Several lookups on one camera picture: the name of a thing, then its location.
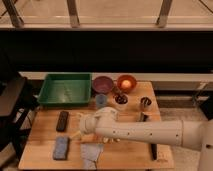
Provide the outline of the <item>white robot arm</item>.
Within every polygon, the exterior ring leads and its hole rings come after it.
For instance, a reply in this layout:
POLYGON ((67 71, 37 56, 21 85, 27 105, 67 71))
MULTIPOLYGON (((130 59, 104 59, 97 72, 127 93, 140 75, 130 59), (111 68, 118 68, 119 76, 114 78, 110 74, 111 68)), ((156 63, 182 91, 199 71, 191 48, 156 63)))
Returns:
POLYGON ((200 152, 197 171, 213 171, 213 119, 119 122, 118 111, 112 107, 92 114, 77 113, 77 117, 81 134, 197 150, 200 152))

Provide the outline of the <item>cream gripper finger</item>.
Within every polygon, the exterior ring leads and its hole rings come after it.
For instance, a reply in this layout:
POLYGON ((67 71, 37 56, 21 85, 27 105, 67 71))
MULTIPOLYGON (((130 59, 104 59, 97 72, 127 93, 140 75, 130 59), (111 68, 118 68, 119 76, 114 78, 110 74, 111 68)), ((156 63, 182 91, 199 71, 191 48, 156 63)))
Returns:
POLYGON ((82 118, 83 114, 82 113, 77 113, 78 118, 82 118))
POLYGON ((81 139, 82 133, 81 133, 80 131, 76 131, 75 133, 73 133, 73 134, 70 136, 71 139, 75 139, 76 137, 77 137, 78 139, 81 139))

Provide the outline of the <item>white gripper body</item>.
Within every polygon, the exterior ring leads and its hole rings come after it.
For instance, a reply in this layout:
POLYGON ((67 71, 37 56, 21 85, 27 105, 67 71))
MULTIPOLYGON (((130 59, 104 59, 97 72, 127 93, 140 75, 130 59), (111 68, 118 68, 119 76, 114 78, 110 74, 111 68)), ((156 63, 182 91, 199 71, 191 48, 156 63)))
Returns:
POLYGON ((83 134, 91 134, 95 132, 97 119, 93 115, 83 115, 80 118, 79 129, 83 134))

